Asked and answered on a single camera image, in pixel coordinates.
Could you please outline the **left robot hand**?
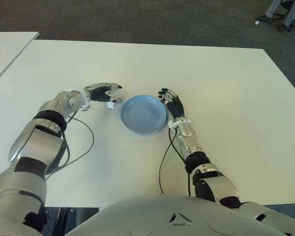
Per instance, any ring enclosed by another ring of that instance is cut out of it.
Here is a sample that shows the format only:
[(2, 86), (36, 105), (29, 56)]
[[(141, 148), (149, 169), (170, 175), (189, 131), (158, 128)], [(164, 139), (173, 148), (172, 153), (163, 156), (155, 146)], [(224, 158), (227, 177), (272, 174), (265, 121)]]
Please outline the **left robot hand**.
[(122, 103), (121, 98), (113, 95), (113, 92), (119, 89), (122, 89), (122, 86), (115, 83), (97, 83), (83, 88), (90, 101)]

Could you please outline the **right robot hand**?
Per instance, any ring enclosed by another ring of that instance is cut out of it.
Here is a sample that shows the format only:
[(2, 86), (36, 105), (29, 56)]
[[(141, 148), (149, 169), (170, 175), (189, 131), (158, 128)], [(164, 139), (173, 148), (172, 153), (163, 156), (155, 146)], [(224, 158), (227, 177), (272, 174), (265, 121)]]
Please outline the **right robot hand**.
[(158, 98), (166, 106), (174, 119), (185, 117), (183, 104), (179, 96), (173, 90), (162, 88), (161, 91), (158, 92)]

